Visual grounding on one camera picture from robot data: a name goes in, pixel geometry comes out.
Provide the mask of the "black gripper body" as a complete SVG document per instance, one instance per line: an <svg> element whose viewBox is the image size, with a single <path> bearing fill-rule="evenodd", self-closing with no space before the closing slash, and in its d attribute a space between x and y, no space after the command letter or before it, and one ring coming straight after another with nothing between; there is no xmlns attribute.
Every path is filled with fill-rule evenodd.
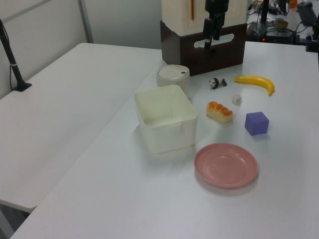
<svg viewBox="0 0 319 239"><path fill-rule="evenodd" d="M224 17L228 11L229 0L206 0L205 10L209 13L209 19Z"/></svg>

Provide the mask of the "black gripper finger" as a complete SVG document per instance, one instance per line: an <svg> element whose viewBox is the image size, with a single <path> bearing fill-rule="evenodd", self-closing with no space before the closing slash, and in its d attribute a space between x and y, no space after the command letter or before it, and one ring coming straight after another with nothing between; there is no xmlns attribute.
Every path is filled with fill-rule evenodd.
<svg viewBox="0 0 319 239"><path fill-rule="evenodd" d="M212 39L212 20L209 18L204 20L203 36L205 38L204 48L210 49Z"/></svg>
<svg viewBox="0 0 319 239"><path fill-rule="evenodd" d="M225 14L219 13L213 17L212 39L219 40L222 26L225 22Z"/></svg>

